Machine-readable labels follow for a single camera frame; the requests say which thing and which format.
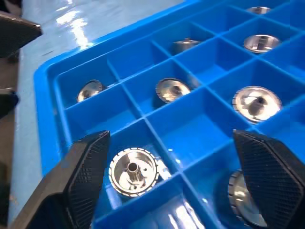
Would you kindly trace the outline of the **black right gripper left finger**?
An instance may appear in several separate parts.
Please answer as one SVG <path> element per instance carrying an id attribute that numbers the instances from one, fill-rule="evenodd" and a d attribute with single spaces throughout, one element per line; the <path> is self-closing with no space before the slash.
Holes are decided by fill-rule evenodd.
<path id="1" fill-rule="evenodd" d="M 110 131 L 74 142 L 37 185 L 8 229 L 91 229 L 102 188 Z"/>

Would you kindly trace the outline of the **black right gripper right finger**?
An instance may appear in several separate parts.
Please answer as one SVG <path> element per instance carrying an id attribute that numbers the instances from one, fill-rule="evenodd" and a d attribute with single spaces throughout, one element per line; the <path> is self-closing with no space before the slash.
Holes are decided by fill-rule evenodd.
<path id="1" fill-rule="evenodd" d="M 305 229 L 305 164 L 281 141 L 234 130 L 245 184 L 268 229 Z"/>

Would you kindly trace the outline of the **blue compartment tray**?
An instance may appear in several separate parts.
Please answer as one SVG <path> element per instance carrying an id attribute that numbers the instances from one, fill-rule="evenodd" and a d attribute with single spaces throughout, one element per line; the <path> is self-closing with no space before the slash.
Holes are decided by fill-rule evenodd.
<path id="1" fill-rule="evenodd" d="M 267 14 L 248 12 L 269 7 Z M 244 48 L 252 35 L 277 37 L 266 53 Z M 173 42 L 200 44 L 173 54 Z M 153 107 L 154 87 L 192 76 L 201 86 Z M 77 102 L 90 80 L 106 89 Z M 275 93 L 282 109 L 250 123 L 232 106 L 247 86 Z M 107 163 L 139 147 L 159 156 L 171 178 L 137 198 L 112 187 L 108 169 L 91 229 L 250 229 L 228 206 L 226 183 L 240 167 L 233 130 L 266 134 L 305 163 L 305 0 L 187 0 L 55 57 L 34 75 L 42 172 L 74 142 L 111 134 Z"/>

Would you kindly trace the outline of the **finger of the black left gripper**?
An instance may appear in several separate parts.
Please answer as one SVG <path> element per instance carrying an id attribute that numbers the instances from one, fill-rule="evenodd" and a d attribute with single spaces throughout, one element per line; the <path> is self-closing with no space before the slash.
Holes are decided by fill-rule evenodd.
<path id="1" fill-rule="evenodd" d="M 41 35 L 39 24 L 0 11 L 0 58 L 8 57 Z"/>
<path id="2" fill-rule="evenodd" d="M 19 97 L 13 88 L 0 89 L 0 119 L 15 109 Z"/>

